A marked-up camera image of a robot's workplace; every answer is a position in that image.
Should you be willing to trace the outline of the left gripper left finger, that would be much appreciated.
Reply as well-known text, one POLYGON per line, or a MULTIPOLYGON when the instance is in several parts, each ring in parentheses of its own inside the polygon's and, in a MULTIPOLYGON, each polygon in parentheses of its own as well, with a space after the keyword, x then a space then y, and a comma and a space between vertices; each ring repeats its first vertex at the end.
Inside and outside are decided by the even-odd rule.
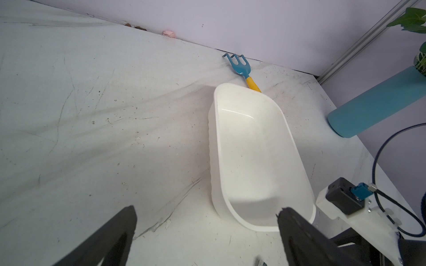
POLYGON ((55 265, 125 266, 136 223, 137 215, 134 206, 123 208, 55 265))

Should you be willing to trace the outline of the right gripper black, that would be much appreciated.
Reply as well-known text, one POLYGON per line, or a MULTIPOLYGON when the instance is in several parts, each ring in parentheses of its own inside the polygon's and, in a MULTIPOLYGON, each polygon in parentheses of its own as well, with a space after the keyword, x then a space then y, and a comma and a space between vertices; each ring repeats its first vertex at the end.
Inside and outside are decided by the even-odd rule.
POLYGON ((350 229, 332 239, 339 246, 347 243, 360 245, 362 254, 373 247, 394 266, 426 264, 426 241, 403 239, 401 231, 397 229, 400 220, 392 212, 356 212, 349 216, 333 212, 327 216, 340 219, 350 226, 350 229))

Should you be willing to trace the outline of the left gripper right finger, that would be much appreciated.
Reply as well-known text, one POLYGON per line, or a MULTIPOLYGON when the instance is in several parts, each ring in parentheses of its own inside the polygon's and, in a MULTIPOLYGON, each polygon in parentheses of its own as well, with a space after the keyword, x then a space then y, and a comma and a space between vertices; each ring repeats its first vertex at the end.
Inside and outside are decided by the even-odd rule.
POLYGON ((362 266, 340 250, 290 207, 277 215, 277 223, 290 266, 362 266))

